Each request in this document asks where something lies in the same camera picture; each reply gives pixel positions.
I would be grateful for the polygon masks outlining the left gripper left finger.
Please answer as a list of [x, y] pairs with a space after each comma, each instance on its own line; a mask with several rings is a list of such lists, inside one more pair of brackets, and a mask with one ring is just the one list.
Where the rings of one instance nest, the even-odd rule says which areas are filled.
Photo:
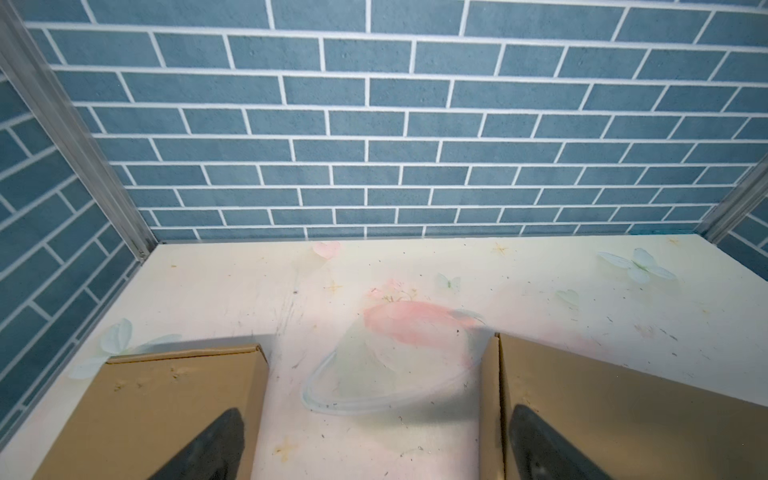
[[150, 479], [235, 479], [245, 449], [244, 430], [237, 408], [224, 411]]

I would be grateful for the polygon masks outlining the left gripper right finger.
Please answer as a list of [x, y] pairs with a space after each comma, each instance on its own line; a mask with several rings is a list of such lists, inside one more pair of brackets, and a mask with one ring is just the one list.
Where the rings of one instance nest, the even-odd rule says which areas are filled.
[[521, 479], [610, 479], [528, 406], [514, 407], [508, 437]]

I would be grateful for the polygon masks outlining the brown cardboard box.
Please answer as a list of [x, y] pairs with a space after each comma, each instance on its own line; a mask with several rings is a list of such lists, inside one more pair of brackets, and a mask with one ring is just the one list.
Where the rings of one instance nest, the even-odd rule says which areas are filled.
[[237, 408], [254, 464], [269, 376], [257, 343], [110, 358], [38, 467], [38, 479], [150, 479], [211, 422]]
[[481, 362], [479, 469], [521, 479], [508, 437], [528, 406], [610, 479], [763, 479], [764, 406], [494, 334]]

